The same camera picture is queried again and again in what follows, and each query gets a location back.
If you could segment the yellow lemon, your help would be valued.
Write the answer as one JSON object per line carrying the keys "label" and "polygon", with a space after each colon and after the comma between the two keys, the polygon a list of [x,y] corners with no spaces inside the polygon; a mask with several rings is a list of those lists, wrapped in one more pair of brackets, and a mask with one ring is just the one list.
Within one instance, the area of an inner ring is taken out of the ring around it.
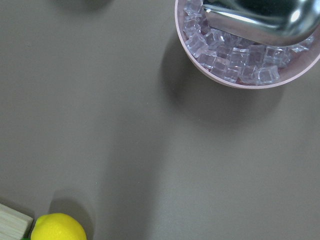
{"label": "yellow lemon", "polygon": [[51,213],[39,217],[30,236],[31,240],[86,240],[82,225],[70,215]]}

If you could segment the wooden cutting board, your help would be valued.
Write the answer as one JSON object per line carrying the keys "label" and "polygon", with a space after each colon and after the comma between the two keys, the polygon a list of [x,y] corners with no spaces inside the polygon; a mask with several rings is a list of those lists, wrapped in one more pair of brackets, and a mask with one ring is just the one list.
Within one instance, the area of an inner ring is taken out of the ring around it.
{"label": "wooden cutting board", "polygon": [[34,219],[6,205],[0,205],[0,239],[27,238]]}

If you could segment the clear ice cubes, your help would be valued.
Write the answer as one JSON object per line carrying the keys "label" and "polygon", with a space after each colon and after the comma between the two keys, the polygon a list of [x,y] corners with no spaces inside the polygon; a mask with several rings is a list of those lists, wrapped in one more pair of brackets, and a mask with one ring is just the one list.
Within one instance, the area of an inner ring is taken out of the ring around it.
{"label": "clear ice cubes", "polygon": [[204,0],[187,0],[184,11],[184,33],[189,38],[189,51],[201,53],[197,61],[222,72],[229,82],[241,78],[244,82],[273,82],[278,79],[279,68],[285,68],[293,54],[309,50],[313,36],[288,46],[272,46],[258,43],[209,25],[203,10]]}

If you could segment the metal ice scoop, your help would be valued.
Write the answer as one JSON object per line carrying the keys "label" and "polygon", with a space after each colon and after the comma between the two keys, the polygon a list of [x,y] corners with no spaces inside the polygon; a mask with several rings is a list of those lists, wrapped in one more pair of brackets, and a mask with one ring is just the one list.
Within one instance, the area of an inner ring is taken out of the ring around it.
{"label": "metal ice scoop", "polygon": [[264,45],[298,44],[320,25],[318,0],[204,0],[212,28]]}

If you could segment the pink ice bucket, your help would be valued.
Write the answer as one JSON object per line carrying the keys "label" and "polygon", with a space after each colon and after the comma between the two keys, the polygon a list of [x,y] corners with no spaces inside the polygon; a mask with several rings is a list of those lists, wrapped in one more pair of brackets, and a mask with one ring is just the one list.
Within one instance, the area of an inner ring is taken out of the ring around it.
{"label": "pink ice bucket", "polygon": [[282,86],[289,82],[296,80],[303,74],[308,72],[319,60],[320,60],[320,27],[317,26],[309,35],[313,36],[313,42],[309,50],[301,51],[299,53],[294,53],[293,58],[288,63],[286,67],[280,67],[276,74],[278,77],[275,81],[260,81],[258,83],[254,82],[244,82],[241,78],[237,78],[235,82],[230,82],[224,79],[222,72],[211,72],[211,68],[207,68],[198,62],[198,58],[201,53],[198,52],[194,55],[190,52],[189,48],[189,38],[184,32],[184,23],[187,13],[185,12],[185,6],[188,2],[186,0],[177,0],[175,2],[174,17],[176,24],[176,31],[181,42],[181,45],[186,52],[187,56],[195,67],[202,72],[205,76],[212,79],[213,81],[220,83],[224,86],[237,88],[237,89],[269,89],[278,86]]}

